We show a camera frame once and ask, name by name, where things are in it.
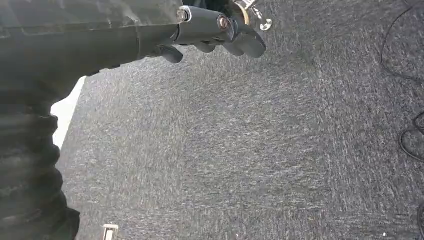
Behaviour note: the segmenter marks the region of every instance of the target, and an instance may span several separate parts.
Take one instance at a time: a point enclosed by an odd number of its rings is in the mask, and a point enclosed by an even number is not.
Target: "black cable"
[[[424,202],[419,205],[416,211],[416,223],[418,224],[420,240],[424,240],[423,214],[424,214]]]
[[[406,2],[405,0],[403,0],[404,2],[405,2],[405,4],[407,5],[407,6],[409,6],[405,11],[403,11],[399,16],[397,16],[396,17],[396,19],[391,23],[391,25],[388,27],[388,30],[387,30],[387,32],[386,32],[386,34],[385,34],[385,36],[384,36],[384,40],[383,40],[383,44],[381,45],[381,50],[380,50],[380,64],[381,64],[381,67],[386,71],[386,72],[388,72],[389,74],[391,74],[391,75],[393,75],[393,76],[395,76],[395,77],[399,77],[399,78],[403,78],[403,79],[406,79],[406,80],[414,80],[414,81],[417,81],[417,82],[419,82],[419,81],[421,81],[421,79],[420,78],[418,78],[418,77],[414,77],[414,76],[409,76],[409,75],[405,75],[405,74],[402,74],[402,73],[398,73],[398,72],[395,72],[395,71],[393,71],[393,70],[391,70],[390,68],[388,68],[385,64],[384,64],[384,61],[383,61],[383,52],[384,52],[384,48],[385,48],[385,46],[386,46],[386,43],[387,43],[387,39],[389,38],[389,34],[390,34],[390,31],[392,30],[392,28],[393,28],[393,26],[395,25],[395,23],[403,16],[403,15],[405,15],[407,12],[409,12],[409,11],[411,11],[413,8],[414,8],[414,6],[412,5],[409,5],[408,4],[408,2]]]
[[[393,26],[395,25],[395,23],[406,13],[408,13],[409,11],[411,11],[414,8],[414,5],[411,5],[407,2],[407,0],[403,0],[403,2],[405,3],[405,5],[407,6],[407,9],[405,11],[403,11],[399,16],[397,16],[394,21],[390,24],[385,36],[384,36],[384,40],[383,40],[383,44],[381,46],[381,51],[380,51],[380,64],[381,67],[388,73],[390,73],[391,75],[395,76],[395,77],[399,77],[399,78],[403,78],[406,80],[413,80],[413,81],[417,81],[417,82],[421,82],[421,79],[419,77],[414,77],[414,76],[409,76],[409,75],[405,75],[402,73],[398,73],[395,72],[391,69],[389,69],[383,61],[383,52],[384,52],[384,48],[386,46],[387,43],[387,39],[389,37],[390,31],[392,30]],[[399,135],[399,145],[400,148],[402,149],[403,152],[405,152],[409,157],[411,157],[412,159],[424,163],[424,158],[421,156],[418,156],[417,154],[414,154],[412,151],[410,151],[404,144],[404,137],[405,134],[407,133],[416,133],[419,132],[424,136],[424,126],[420,126],[418,124],[418,120],[424,116],[424,111],[421,112],[420,114],[418,114],[413,120],[412,120],[412,125],[414,128],[408,128],[406,130],[404,130],[400,135]],[[424,240],[424,225],[423,225],[423,214],[424,214],[424,202],[422,202],[418,209],[417,209],[417,213],[416,213],[416,223],[418,225],[418,229],[419,229],[419,234],[420,234],[420,240]]]

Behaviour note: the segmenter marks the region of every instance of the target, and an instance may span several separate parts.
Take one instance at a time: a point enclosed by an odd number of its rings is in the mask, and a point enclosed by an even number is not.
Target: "white object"
[[[119,226],[115,224],[105,224],[102,240],[116,240],[118,239]]]
[[[51,114],[59,118],[59,121],[57,122],[57,130],[53,134],[53,143],[60,149],[64,144],[85,79],[85,76],[80,78],[70,95],[51,107]]]

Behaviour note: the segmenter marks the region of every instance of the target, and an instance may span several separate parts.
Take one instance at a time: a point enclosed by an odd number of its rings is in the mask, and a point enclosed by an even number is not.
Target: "screw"
[[[230,22],[225,16],[219,16],[218,18],[218,26],[221,30],[226,30],[230,26]]]
[[[176,17],[181,22],[185,22],[185,21],[187,21],[189,19],[189,14],[185,10],[178,10],[176,12]]]

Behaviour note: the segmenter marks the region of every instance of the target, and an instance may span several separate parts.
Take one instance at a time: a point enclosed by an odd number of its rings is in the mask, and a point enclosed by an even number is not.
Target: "metal clip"
[[[102,227],[104,228],[102,240],[117,240],[118,239],[118,230],[119,230],[118,225],[105,224]]]
[[[256,7],[258,0],[232,0],[235,3],[240,3],[244,10],[251,10],[254,15],[260,20],[260,29],[262,31],[268,31],[273,25],[273,21],[262,15],[261,11]]]

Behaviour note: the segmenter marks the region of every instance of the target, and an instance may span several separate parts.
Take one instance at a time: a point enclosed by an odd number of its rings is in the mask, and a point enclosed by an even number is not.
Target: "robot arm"
[[[179,1],[1,2],[0,239],[73,240],[78,233],[79,213],[67,207],[55,168],[58,119],[50,109],[81,76],[144,57],[178,63],[182,54],[172,45],[264,53],[259,35],[232,15],[230,0]]]

